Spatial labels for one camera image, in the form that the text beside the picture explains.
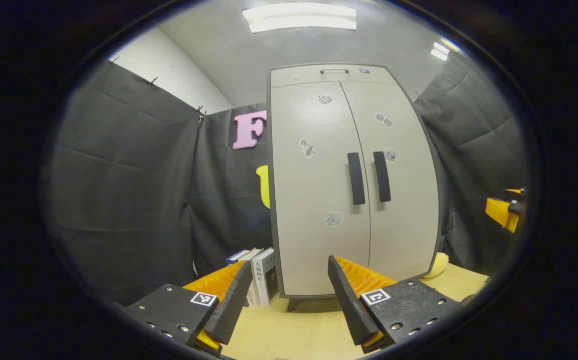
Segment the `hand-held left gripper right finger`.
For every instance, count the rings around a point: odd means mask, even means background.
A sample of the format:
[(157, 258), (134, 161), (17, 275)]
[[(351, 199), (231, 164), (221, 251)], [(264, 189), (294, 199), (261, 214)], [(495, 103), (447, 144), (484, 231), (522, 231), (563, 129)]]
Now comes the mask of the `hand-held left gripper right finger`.
[(351, 339), (363, 353), (409, 354), (452, 330), (468, 305), (421, 277), (396, 281), (343, 257), (328, 258), (328, 278)]

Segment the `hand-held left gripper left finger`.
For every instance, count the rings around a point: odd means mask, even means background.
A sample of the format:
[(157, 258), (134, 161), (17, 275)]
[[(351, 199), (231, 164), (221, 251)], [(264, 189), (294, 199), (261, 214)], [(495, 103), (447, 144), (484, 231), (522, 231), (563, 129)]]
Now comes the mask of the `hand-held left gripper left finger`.
[(187, 285), (161, 285), (122, 312), (150, 334), (219, 357), (231, 341), (252, 279), (249, 260), (234, 262)]

